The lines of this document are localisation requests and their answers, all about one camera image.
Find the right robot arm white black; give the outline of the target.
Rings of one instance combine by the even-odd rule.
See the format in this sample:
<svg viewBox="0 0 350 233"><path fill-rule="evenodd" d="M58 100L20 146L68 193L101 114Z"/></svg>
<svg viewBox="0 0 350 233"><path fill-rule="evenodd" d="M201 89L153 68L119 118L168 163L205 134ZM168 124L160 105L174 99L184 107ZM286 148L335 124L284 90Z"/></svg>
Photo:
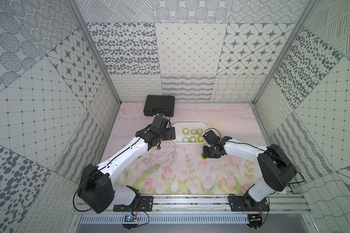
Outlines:
<svg viewBox="0 0 350 233"><path fill-rule="evenodd" d="M220 138L209 134L203 138L207 143L203 147L204 158L219 159L224 155L234 155L259 165L263 178L245 192L242 199L245 209L252 210L269 195L283 191L299 174L278 145L272 144L264 149L229 136Z"/></svg>

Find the grey clear tape roll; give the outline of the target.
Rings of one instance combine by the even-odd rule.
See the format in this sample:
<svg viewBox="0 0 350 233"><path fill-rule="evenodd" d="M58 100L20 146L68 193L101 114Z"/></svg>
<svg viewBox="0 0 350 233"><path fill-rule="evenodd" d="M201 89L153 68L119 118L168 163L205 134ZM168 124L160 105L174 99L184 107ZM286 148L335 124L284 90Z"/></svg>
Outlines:
<svg viewBox="0 0 350 233"><path fill-rule="evenodd" d="M189 143L189 141L190 141L190 140L189 140L188 137L184 137L184 138L182 139L182 142L183 142L183 143Z"/></svg>

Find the yellow tape roll top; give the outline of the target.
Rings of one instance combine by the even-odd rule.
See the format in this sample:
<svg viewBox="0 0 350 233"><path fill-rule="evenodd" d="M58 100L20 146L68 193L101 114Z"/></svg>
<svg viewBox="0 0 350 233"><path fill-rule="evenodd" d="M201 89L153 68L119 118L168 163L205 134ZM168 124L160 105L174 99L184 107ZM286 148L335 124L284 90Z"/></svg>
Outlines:
<svg viewBox="0 0 350 233"><path fill-rule="evenodd" d="M196 133L197 133L199 136L201 136L201 135L203 134L203 130L202 130L202 129L197 129L197 130L196 130Z"/></svg>

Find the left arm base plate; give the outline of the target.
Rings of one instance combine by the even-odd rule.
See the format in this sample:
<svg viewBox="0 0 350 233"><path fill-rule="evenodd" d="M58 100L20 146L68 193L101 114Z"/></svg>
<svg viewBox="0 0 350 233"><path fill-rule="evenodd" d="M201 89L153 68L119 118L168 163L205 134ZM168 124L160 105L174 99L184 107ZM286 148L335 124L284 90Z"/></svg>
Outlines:
<svg viewBox="0 0 350 233"><path fill-rule="evenodd" d="M114 212L135 212L144 211L151 212L153 209L153 196L140 196L136 198L131 205L115 205L113 208Z"/></svg>

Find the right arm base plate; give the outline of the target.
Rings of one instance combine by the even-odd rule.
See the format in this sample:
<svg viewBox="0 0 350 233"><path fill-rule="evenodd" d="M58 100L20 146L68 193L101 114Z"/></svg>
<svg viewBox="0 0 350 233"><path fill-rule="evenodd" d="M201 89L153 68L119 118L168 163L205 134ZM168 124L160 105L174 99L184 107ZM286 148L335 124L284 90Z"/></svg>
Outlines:
<svg viewBox="0 0 350 233"><path fill-rule="evenodd" d="M260 202L248 196L236 196L230 194L227 196L232 212L269 212L270 206L268 200L265 198Z"/></svg>

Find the white plastic storage box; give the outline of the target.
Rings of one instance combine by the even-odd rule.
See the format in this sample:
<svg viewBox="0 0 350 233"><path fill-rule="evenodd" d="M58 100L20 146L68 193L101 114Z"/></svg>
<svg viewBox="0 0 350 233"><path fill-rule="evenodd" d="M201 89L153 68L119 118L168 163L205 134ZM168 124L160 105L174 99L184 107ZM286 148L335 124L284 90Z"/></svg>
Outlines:
<svg viewBox="0 0 350 233"><path fill-rule="evenodd" d="M199 135L197 133L196 133L196 135L191 135L191 129L196 129L196 130L197 129L202 129L203 130L203 134L201 136L203 136L205 134L206 130L207 130L207 127L206 127L205 124L203 124L201 122L179 122L179 123L174 124L174 128L176 130L176 139L173 140L173 143L176 146L187 146L187 145L193 145L193 144L195 144L195 145L196 144L203 145L203 144L205 144L205 142L199 143L198 141L196 141L194 143L191 143L191 142L183 143L182 142L182 139L184 137L190 138L190 137L194 136L194 137L196 137L196 139L198 138ZM184 128L188 128L189 131L190 131L190 133L187 136L185 136L182 133L182 130Z"/></svg>

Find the yellow tape roll bottom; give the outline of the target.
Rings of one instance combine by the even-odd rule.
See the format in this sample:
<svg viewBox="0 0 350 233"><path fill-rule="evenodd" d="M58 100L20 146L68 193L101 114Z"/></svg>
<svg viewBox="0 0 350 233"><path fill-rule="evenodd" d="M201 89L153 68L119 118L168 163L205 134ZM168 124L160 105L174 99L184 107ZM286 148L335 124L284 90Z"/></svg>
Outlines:
<svg viewBox="0 0 350 233"><path fill-rule="evenodd" d="M197 141L198 141L199 143L203 143L203 142L205 142L205 139L204 139L203 136L198 136Z"/></svg>

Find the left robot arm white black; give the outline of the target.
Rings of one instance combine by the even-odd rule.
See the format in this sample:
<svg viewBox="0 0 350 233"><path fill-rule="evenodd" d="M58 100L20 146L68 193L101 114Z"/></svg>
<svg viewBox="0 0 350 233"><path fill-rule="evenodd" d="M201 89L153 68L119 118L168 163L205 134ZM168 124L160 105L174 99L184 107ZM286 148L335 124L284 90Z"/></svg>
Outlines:
<svg viewBox="0 0 350 233"><path fill-rule="evenodd" d="M143 129L118 153L97 166L87 165L81 175L76 195L81 198L95 213L105 211L109 206L119 205L129 211L140 207L140 192L128 185L126 187L113 187L118 176L141 155L147 153L152 147L160 148L162 141L174 140L176 131L174 127L164 129L155 134Z"/></svg>

